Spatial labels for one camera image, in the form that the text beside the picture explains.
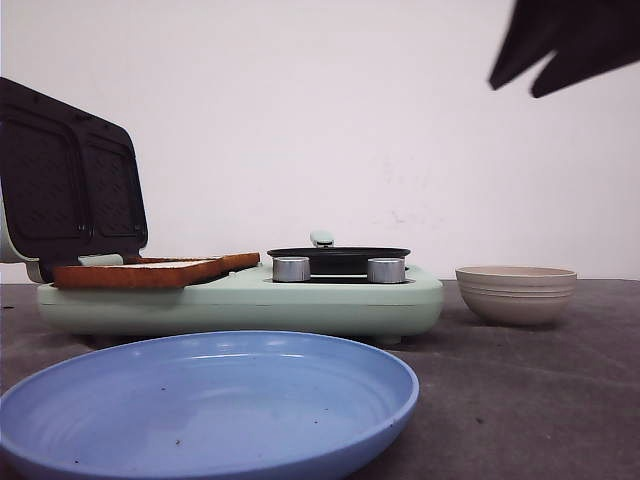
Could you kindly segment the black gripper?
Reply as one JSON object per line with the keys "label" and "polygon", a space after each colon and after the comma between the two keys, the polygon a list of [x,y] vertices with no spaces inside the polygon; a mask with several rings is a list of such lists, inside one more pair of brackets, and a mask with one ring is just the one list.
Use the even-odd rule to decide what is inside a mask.
{"label": "black gripper", "polygon": [[534,98],[638,62],[639,3],[519,1],[489,85],[501,88],[549,52],[557,54],[534,81]]}

